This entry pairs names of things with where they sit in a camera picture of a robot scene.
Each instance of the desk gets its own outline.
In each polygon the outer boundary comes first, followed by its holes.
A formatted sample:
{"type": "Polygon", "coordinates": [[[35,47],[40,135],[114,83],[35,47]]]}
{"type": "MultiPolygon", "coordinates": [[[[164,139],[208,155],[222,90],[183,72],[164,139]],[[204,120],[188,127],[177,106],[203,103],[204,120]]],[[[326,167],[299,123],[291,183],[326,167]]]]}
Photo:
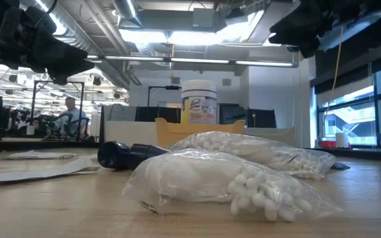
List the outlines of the desk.
{"type": "MultiPolygon", "coordinates": [[[[331,171],[321,181],[308,180],[345,211],[324,219],[260,223],[236,221],[231,214],[216,219],[182,213],[157,216],[122,199],[131,172],[102,169],[91,175],[0,185],[0,237],[381,237],[381,162],[340,161],[352,168],[331,171]]],[[[3,161],[0,171],[59,163],[65,162],[3,161]]]]}

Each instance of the person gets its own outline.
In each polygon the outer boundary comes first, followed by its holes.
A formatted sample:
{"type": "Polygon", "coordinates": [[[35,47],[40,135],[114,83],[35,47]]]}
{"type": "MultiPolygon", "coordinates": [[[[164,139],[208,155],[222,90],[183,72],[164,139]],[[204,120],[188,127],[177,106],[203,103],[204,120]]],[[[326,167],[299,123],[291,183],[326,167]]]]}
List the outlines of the person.
{"type": "MultiPolygon", "coordinates": [[[[72,122],[77,121],[80,117],[80,109],[76,108],[76,100],[72,97],[67,97],[65,99],[65,106],[67,107],[67,110],[62,112],[60,115],[70,114],[70,115],[72,115],[71,121],[72,122]]],[[[85,112],[82,111],[81,115],[82,115],[82,119],[86,118],[85,112]]],[[[67,135],[67,132],[65,131],[65,125],[68,123],[68,120],[69,120],[68,116],[62,116],[61,118],[58,118],[55,121],[55,127],[56,127],[56,129],[61,129],[60,134],[62,136],[67,135]]],[[[82,130],[85,128],[85,123],[86,123],[85,120],[81,121],[81,134],[83,133],[82,130]]],[[[78,125],[79,125],[79,123],[72,124],[70,127],[70,132],[74,133],[77,130],[78,125]]]]}

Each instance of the glass wall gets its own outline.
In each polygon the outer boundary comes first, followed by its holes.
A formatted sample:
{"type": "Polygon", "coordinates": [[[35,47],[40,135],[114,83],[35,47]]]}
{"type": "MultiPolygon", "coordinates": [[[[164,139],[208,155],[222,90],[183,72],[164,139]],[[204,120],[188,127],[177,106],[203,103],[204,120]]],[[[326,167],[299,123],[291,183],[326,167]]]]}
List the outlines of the glass wall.
{"type": "Polygon", "coordinates": [[[335,134],[343,132],[353,147],[381,145],[381,71],[372,74],[370,83],[361,89],[351,92],[351,85],[343,87],[348,87],[346,94],[331,100],[328,110],[329,103],[321,96],[317,122],[322,140],[335,140],[335,134]]]}

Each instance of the disinfectant wipes container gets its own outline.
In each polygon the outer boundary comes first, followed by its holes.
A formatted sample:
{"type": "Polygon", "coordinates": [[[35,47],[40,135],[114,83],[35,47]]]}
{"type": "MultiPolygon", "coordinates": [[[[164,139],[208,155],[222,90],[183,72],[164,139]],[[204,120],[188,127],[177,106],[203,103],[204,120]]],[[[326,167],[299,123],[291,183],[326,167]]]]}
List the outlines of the disinfectant wipes container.
{"type": "Polygon", "coordinates": [[[207,80],[190,80],[182,86],[182,124],[216,124],[216,86],[207,80]]]}

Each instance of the plastic bag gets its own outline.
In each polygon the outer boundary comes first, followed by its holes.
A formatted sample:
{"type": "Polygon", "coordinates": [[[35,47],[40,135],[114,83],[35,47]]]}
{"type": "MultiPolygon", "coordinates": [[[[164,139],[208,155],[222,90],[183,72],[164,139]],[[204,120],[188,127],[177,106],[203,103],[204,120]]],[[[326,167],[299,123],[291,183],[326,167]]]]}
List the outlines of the plastic bag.
{"type": "Polygon", "coordinates": [[[301,179],[323,178],[336,159],[323,151],[300,149],[278,141],[226,132],[193,134],[177,142],[170,150],[186,148],[231,153],[301,179]]]}
{"type": "Polygon", "coordinates": [[[294,221],[303,214],[318,218],[339,210],[314,188],[285,173],[228,153],[196,149],[144,161],[126,183],[123,197],[157,214],[177,213],[168,208],[176,200],[223,202],[233,215],[255,214],[269,221],[294,221]]]}

